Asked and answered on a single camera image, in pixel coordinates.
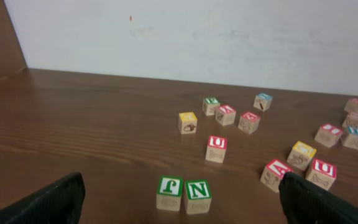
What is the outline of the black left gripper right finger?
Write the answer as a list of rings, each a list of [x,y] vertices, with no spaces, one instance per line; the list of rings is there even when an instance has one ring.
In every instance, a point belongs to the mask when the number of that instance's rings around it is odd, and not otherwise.
[[[279,184],[289,224],[358,224],[358,208],[292,172]]]

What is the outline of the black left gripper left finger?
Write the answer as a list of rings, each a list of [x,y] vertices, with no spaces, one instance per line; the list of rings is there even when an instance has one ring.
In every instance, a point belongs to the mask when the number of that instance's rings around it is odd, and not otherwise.
[[[85,199],[80,172],[73,172],[0,210],[1,224],[77,224]]]

